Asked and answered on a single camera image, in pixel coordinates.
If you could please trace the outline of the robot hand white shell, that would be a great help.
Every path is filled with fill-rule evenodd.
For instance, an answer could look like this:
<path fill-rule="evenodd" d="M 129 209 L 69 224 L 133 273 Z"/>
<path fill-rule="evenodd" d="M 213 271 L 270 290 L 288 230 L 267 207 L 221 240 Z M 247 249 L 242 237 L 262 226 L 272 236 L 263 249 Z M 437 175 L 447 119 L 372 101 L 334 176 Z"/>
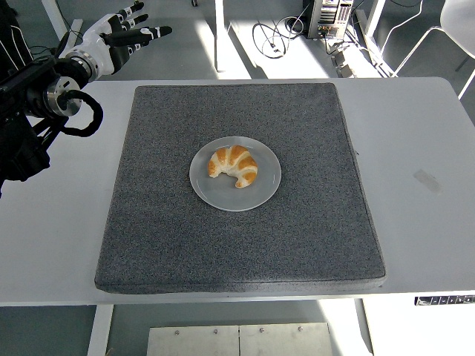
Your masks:
<path fill-rule="evenodd" d="M 89 82 L 117 73 L 134 52 L 172 33 L 169 26 L 138 28 L 148 19 L 146 13 L 137 15 L 144 6 L 142 1 L 135 1 L 103 16 L 86 30 L 82 43 L 68 52 L 67 58 L 85 68 Z"/>

